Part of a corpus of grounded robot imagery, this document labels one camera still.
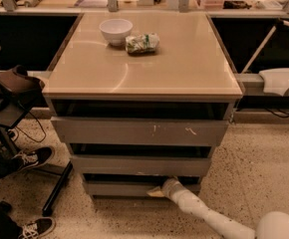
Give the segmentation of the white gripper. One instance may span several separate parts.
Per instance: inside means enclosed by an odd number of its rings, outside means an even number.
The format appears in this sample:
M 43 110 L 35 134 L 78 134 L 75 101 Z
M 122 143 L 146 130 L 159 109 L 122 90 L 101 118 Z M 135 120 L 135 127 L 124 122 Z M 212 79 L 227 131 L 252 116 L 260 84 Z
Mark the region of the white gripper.
M 188 190 L 176 179 L 168 179 L 162 186 L 157 186 L 146 192 L 150 197 L 167 197 L 170 200 L 180 200 L 187 197 Z

